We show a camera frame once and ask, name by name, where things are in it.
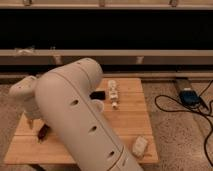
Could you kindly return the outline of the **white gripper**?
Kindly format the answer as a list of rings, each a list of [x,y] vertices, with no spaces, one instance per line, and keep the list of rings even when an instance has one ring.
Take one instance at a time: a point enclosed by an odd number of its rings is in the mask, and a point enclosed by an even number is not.
[[[34,127],[34,119],[40,119],[41,113],[39,107],[34,100],[24,102],[25,115],[28,118],[27,123],[30,129]],[[46,128],[46,123],[43,123],[41,129]]]

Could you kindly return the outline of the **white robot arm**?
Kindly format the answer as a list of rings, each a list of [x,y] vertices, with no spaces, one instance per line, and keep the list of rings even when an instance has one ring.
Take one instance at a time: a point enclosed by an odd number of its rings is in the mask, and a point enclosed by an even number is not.
[[[84,58],[39,78],[28,76],[9,94],[28,118],[52,128],[81,171],[143,171],[90,98],[101,80],[101,66]]]

